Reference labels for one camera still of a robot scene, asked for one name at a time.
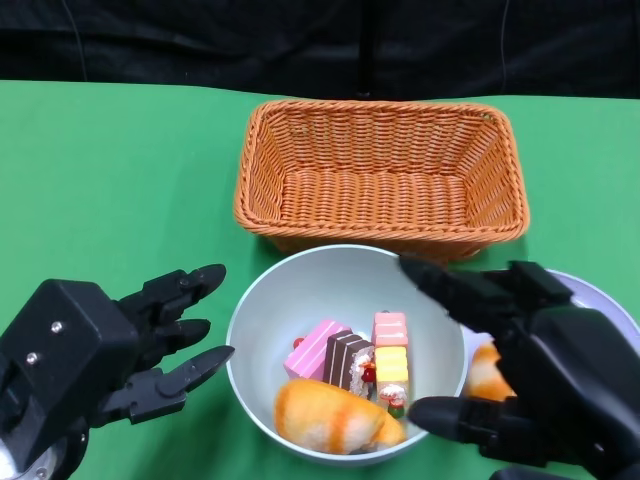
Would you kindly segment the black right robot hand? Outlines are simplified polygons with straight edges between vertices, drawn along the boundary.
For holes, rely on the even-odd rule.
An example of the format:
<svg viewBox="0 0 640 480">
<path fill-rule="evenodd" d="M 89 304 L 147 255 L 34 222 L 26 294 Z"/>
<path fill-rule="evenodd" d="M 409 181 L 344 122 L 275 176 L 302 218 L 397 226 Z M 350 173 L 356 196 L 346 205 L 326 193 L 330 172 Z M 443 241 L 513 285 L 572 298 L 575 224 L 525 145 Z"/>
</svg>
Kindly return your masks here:
<svg viewBox="0 0 640 480">
<path fill-rule="evenodd" d="M 597 479 L 639 475 L 639 356 L 600 311 L 534 262 L 448 271 L 403 256 L 403 273 L 457 323 L 491 335 L 504 401 L 424 397 L 408 409 L 422 430 L 502 460 L 499 479 L 540 479 L 550 462 Z"/>
</svg>

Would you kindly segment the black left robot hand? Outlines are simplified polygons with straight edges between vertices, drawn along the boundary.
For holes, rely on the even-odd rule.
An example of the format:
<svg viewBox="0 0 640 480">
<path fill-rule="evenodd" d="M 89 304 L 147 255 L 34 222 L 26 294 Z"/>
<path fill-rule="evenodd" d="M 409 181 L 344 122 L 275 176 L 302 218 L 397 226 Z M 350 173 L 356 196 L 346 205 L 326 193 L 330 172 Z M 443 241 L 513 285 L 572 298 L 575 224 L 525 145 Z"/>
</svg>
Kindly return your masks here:
<svg viewBox="0 0 640 480">
<path fill-rule="evenodd" d="M 159 367 L 163 358 L 199 343 L 208 335 L 209 320 L 184 320 L 182 315 L 213 293 L 225 276 L 222 264 L 207 265 L 190 273 L 176 270 L 145 282 L 140 291 L 117 302 L 139 330 L 139 352 L 132 371 L 125 375 L 124 385 L 103 399 L 90 421 L 91 427 L 124 419 L 138 424 L 176 413 L 184 407 L 188 393 L 232 358 L 235 349 L 220 345 L 168 373 Z"/>
</svg>

